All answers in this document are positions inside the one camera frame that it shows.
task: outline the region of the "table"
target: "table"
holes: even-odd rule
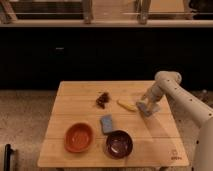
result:
[[[63,81],[60,83],[52,115],[38,160],[39,167],[96,168],[96,167],[163,167],[187,166],[189,161],[164,97],[161,110],[151,117],[130,112],[119,106],[118,99],[129,104],[146,92],[153,81]],[[110,102],[105,109],[95,100],[109,92]],[[101,132],[100,118],[111,114],[114,129],[127,131],[133,139],[132,153],[115,160],[105,155],[106,136]],[[77,122],[92,126],[94,141],[87,152],[69,153],[64,148],[66,130]]]

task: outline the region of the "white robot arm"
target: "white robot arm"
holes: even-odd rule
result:
[[[144,98],[147,104],[156,104],[164,94],[171,96],[190,115],[200,127],[192,171],[213,170],[213,109],[201,100],[184,90],[179,84],[181,75],[177,72],[160,71],[155,75],[155,83]],[[146,116],[153,114],[152,109],[142,108]]]

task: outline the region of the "dried fruit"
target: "dried fruit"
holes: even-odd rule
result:
[[[110,100],[109,93],[104,92],[103,94],[101,94],[100,97],[98,97],[98,99],[96,100],[96,104],[101,108],[105,109],[105,103],[108,103],[109,100]]]

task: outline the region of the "gray sponge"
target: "gray sponge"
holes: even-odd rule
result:
[[[103,134],[109,134],[113,132],[112,118],[111,115],[104,115],[101,117],[101,125]]]

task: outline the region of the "floor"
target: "floor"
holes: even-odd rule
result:
[[[212,105],[213,92],[192,92],[203,101]],[[15,171],[52,171],[39,169],[37,160],[42,140],[47,129],[56,91],[1,90],[0,91],[0,145],[10,143],[17,149],[13,158]],[[183,138],[190,162],[193,159],[198,128],[187,113],[169,99],[171,109]],[[154,169],[122,169],[145,171]],[[189,167],[169,168],[170,171],[190,171]]]

